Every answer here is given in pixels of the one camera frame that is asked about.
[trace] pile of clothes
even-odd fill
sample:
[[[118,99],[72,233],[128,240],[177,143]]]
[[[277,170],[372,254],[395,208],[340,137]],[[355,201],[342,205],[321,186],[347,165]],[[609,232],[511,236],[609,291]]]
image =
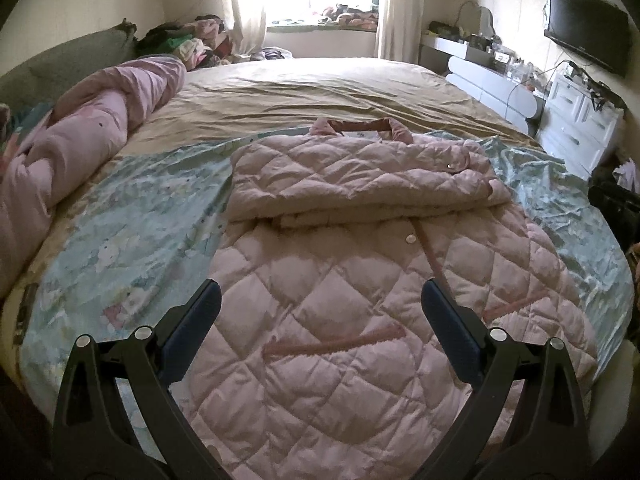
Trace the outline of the pile of clothes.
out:
[[[152,28],[138,42],[139,56],[173,54],[188,71],[228,64],[231,38],[223,20],[215,14],[197,16],[193,23],[168,22]]]
[[[293,54],[284,48],[279,46],[268,46],[254,54],[251,54],[249,61],[266,61],[273,59],[291,59]]]
[[[321,23],[337,23],[339,27],[357,27],[362,30],[378,28],[378,6],[371,10],[352,9],[347,5],[327,7],[322,11],[324,19]]]

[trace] rolled pink comforter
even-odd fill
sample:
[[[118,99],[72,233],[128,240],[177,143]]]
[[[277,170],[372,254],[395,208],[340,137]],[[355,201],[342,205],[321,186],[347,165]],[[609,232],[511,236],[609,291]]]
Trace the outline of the rolled pink comforter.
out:
[[[47,236],[55,206],[173,97],[186,71],[172,57],[100,70],[66,92],[0,174],[0,298]]]

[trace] green cloth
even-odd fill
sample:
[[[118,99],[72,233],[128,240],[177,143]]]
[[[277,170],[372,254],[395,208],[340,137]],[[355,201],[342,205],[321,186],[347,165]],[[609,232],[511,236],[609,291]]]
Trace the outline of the green cloth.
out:
[[[148,56],[149,54],[171,54],[176,48],[181,46],[185,41],[192,40],[193,35],[187,34],[181,38],[168,38],[156,46],[141,49],[138,54],[140,56]]]

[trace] bed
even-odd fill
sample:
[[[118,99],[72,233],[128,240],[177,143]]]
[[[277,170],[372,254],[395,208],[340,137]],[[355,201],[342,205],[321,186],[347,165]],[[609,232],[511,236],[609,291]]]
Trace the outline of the bed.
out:
[[[479,139],[567,264],[596,332],[597,374],[605,370],[630,320],[632,277],[604,218],[589,206],[585,184],[560,160],[418,66],[377,59],[252,62],[188,74],[183,90],[59,206],[49,236],[6,298],[2,368],[49,420],[78,335],[105,340],[153,325],[202,282],[224,230],[230,154],[263,136],[306,133],[318,117],[393,117],[416,133]],[[40,285],[24,342],[16,346],[28,283]],[[180,384],[173,393],[186,402]],[[153,449],[130,392],[125,397],[136,433]]]

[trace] television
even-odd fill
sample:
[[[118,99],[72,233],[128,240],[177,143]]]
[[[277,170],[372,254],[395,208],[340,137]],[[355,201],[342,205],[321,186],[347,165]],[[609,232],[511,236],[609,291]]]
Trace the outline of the television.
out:
[[[629,19],[606,0],[547,0],[545,36],[621,76],[631,51]]]

